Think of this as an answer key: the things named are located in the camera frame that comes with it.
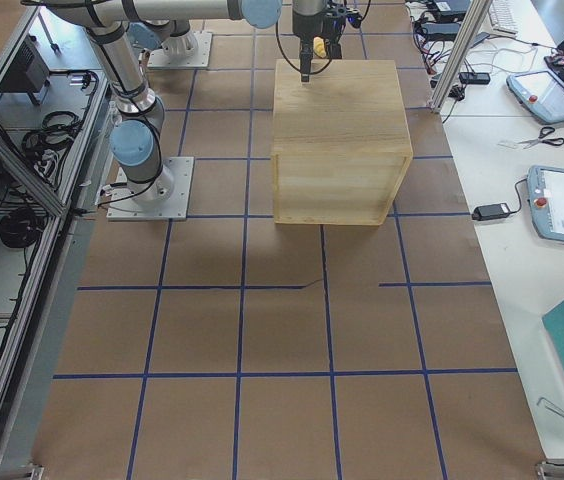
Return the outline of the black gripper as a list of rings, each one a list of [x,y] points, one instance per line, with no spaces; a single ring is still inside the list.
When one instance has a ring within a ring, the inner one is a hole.
[[[311,47],[313,39],[321,37],[326,44],[330,45],[330,58],[340,60],[342,49],[339,44],[344,26],[333,26],[326,19],[326,9],[311,15],[292,11],[292,31],[299,39],[299,71],[301,81],[306,83],[311,76]]]

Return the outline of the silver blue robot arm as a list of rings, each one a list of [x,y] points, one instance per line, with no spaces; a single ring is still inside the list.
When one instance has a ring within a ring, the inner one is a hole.
[[[164,121],[161,99],[142,72],[126,29],[138,26],[159,41],[173,36],[189,20],[244,20],[265,29],[277,24],[279,1],[45,1],[43,7],[58,18],[80,26],[113,90],[122,121],[112,130],[110,147],[126,176],[129,191],[125,202],[138,205],[142,213],[160,213],[176,203],[176,175],[160,150]]]
[[[145,25],[141,22],[131,22],[131,36],[133,40],[138,40],[141,47],[154,50],[162,45],[167,38],[173,34],[174,28],[179,23],[168,23],[161,27]],[[126,38],[126,23],[121,22],[111,33],[113,40],[108,43],[108,60],[110,66],[107,75],[111,81],[115,81],[118,86],[116,89],[122,97],[131,98],[137,96],[139,91],[142,93],[146,89],[146,80],[140,68],[136,65],[133,57],[131,44]],[[293,14],[293,33],[300,39],[299,66],[301,81],[308,82],[312,72],[313,59],[313,39],[320,34],[321,27],[318,17],[305,17]]]

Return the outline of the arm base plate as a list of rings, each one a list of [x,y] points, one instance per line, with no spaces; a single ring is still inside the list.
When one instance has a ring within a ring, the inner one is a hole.
[[[115,189],[107,204],[109,221],[157,221],[187,219],[191,184],[194,172],[193,157],[168,157],[163,161],[161,175],[142,194],[143,187],[131,182]]]
[[[147,66],[152,70],[206,69],[210,61],[212,37],[212,33],[206,30],[169,37],[160,48],[150,53]]]

